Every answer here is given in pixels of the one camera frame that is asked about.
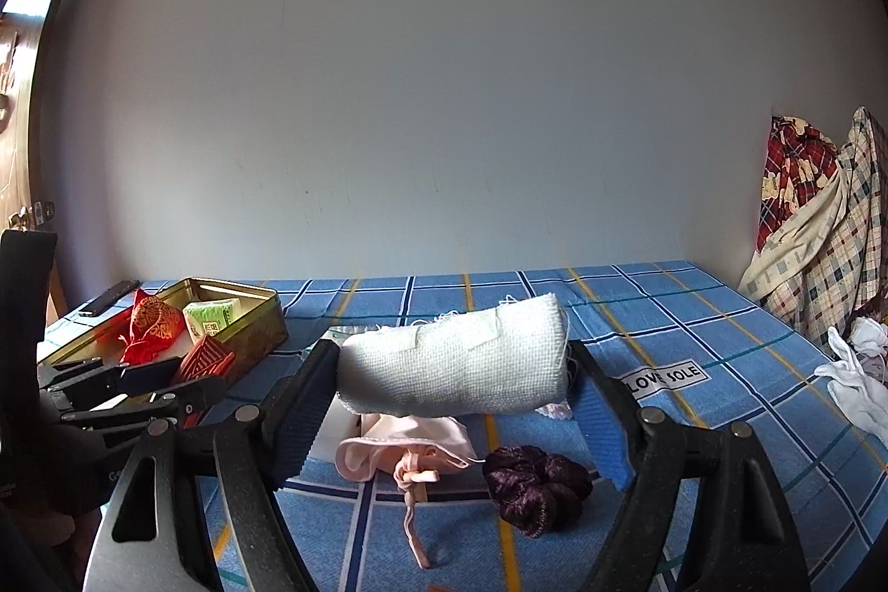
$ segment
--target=bed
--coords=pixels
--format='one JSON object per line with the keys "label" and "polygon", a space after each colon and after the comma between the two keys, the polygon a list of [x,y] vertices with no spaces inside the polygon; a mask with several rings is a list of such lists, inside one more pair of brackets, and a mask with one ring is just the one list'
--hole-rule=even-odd
{"label": "bed", "polygon": [[[261,400],[276,379],[299,369],[304,350],[330,326],[403,326],[554,292],[570,337],[582,340],[608,375],[623,378],[641,404],[689,424],[724,428],[742,419],[755,428],[795,518],[813,589],[840,589],[888,518],[888,453],[847,422],[826,381],[814,377],[823,353],[688,262],[260,283],[281,295],[290,339],[230,388],[207,422]],[[663,366],[672,370],[672,388],[660,388],[651,369]],[[683,370],[680,379],[676,370]],[[461,421],[482,456],[497,446],[535,444],[594,467],[574,422],[534,412]],[[201,493],[225,588],[243,590],[215,480],[204,480]],[[685,480],[652,589],[675,587],[695,494],[693,480]],[[576,527],[530,540],[499,523],[478,466],[444,477],[416,515],[432,570],[419,569],[410,554],[403,499],[387,475],[349,483],[332,465],[308,459],[277,498],[321,592],[543,592],[579,587],[622,494],[597,477]]]}

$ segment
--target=dark purple scrunchie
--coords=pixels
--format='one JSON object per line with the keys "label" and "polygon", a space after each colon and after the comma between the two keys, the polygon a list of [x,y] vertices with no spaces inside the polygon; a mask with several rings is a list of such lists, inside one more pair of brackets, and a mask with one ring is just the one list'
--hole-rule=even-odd
{"label": "dark purple scrunchie", "polygon": [[500,517],[534,539],[574,524],[592,494],[592,476],[582,464],[536,446],[500,447],[481,472]]}

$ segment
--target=green packet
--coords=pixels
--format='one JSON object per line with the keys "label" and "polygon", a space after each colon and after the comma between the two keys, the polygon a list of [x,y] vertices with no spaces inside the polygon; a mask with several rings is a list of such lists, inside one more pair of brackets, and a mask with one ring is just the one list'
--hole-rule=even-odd
{"label": "green packet", "polygon": [[194,342],[204,335],[215,336],[241,316],[240,299],[192,301],[182,310]]}

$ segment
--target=wooden door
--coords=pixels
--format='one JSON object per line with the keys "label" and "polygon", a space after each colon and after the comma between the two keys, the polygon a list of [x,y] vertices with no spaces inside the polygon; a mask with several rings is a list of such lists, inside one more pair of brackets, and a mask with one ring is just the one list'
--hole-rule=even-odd
{"label": "wooden door", "polygon": [[[43,196],[40,106],[52,25],[61,0],[8,0],[0,13],[0,224],[49,230]],[[68,308],[52,268],[47,322]]]}

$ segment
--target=white cloth bundle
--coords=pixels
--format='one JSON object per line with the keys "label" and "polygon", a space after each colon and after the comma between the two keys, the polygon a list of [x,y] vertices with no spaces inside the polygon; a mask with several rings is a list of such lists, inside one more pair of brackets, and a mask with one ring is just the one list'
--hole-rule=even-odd
{"label": "white cloth bundle", "polygon": [[857,355],[836,331],[829,327],[829,346],[839,360],[821,364],[814,373],[821,377],[832,377],[827,390],[848,422],[865,432],[875,434],[888,446],[888,388],[867,376]]}
{"label": "white cloth bundle", "polygon": [[567,394],[563,312],[549,294],[354,335],[339,352],[337,384],[354,413],[529,412]]}
{"label": "white cloth bundle", "polygon": [[888,326],[869,317],[857,317],[848,336],[851,347],[867,357],[881,357],[888,347]]}

